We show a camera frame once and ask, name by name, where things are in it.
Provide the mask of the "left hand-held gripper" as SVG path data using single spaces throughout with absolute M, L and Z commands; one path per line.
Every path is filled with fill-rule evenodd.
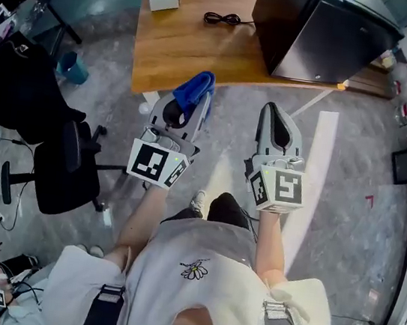
M 170 189 L 200 152 L 193 143 L 205 122 L 211 98 L 211 93 L 207 92 L 190 117 L 180 115 L 172 134 L 162 128 L 176 125 L 178 102 L 171 92 L 161 97 L 152 109 L 149 118 L 151 124 L 146 124 L 141 137 L 134 139 L 127 173 L 155 186 Z

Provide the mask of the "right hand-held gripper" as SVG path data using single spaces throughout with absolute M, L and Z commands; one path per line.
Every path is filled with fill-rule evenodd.
M 305 174 L 304 159 L 299 157 L 301 133 L 276 103 L 262 107 L 256 144 L 257 154 L 244 161 L 251 205 L 257 211 L 278 214 L 302 208 Z

